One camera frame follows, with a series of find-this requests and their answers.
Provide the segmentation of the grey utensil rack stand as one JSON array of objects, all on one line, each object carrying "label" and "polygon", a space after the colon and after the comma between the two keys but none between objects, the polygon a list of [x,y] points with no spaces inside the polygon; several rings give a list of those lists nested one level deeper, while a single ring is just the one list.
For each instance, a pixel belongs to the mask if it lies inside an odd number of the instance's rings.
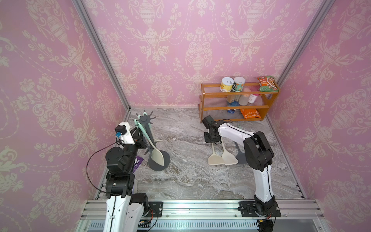
[{"label": "grey utensil rack stand", "polygon": [[152,114],[152,112],[147,113],[144,111],[142,115],[137,115],[138,118],[134,120],[134,123],[136,128],[142,133],[149,152],[147,166],[154,171],[163,171],[169,166],[171,159],[169,153],[159,150],[157,147],[157,142],[161,140],[154,138],[151,120],[156,117],[152,117]]}]

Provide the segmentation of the cream spatula mint handle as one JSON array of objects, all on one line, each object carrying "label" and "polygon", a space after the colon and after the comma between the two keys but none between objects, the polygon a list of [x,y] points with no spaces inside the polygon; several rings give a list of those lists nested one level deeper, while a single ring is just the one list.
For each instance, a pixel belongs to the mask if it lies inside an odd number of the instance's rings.
[{"label": "cream spatula mint handle", "polygon": [[162,154],[162,152],[160,150],[158,150],[156,148],[156,146],[152,143],[148,133],[146,132],[144,126],[139,122],[139,120],[134,120],[135,121],[135,125],[136,127],[138,127],[139,129],[141,129],[141,131],[143,132],[144,136],[146,137],[147,141],[150,143],[150,146],[152,148],[152,151],[151,151],[151,159],[157,163],[158,165],[160,166],[164,166],[164,156]]}]

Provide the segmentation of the cream spatula wooden handle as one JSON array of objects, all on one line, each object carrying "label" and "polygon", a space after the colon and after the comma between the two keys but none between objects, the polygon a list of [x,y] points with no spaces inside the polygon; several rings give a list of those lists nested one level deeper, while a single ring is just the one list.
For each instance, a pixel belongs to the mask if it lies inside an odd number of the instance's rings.
[{"label": "cream spatula wooden handle", "polygon": [[224,164],[227,166],[238,164],[239,161],[236,159],[236,157],[232,153],[226,150],[226,147],[223,141],[221,141],[221,145],[223,148],[222,159],[224,161]]}]

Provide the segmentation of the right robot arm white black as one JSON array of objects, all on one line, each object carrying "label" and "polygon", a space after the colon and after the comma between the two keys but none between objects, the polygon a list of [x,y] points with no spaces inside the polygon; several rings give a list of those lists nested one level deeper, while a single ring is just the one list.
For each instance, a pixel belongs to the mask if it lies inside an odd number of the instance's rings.
[{"label": "right robot arm white black", "polygon": [[250,132],[231,125],[227,119],[214,120],[206,116],[202,120],[207,129],[204,133],[206,143],[222,144],[227,138],[244,147],[247,164],[253,169],[255,179],[255,211],[267,218],[278,216],[278,205],[271,184],[271,166],[274,152],[261,131]]}]

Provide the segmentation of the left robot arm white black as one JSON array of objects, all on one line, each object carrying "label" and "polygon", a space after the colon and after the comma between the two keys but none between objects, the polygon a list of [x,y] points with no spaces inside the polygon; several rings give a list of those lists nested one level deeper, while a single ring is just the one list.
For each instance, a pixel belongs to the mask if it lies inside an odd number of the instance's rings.
[{"label": "left robot arm white black", "polygon": [[134,167],[139,149],[145,149],[143,135],[131,129],[127,122],[115,128],[117,146],[106,153],[108,174],[106,176],[106,217],[105,232],[136,232],[152,222],[145,193],[133,193]]}]

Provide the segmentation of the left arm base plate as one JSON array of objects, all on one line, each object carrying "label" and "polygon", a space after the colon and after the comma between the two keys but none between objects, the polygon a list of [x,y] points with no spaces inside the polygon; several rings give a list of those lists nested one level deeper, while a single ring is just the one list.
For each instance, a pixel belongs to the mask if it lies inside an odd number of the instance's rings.
[{"label": "left arm base plate", "polygon": [[150,201],[144,206],[144,212],[142,214],[143,218],[161,218],[163,211],[164,202],[162,201]]}]

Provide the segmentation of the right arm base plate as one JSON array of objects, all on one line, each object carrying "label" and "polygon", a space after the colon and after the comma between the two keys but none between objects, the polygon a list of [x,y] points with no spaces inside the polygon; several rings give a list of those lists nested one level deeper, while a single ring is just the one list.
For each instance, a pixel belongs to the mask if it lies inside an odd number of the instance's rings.
[{"label": "right arm base plate", "polygon": [[239,207],[237,209],[240,211],[243,218],[268,218],[269,216],[273,218],[281,217],[280,209],[275,201],[267,203],[242,201],[239,202]]}]

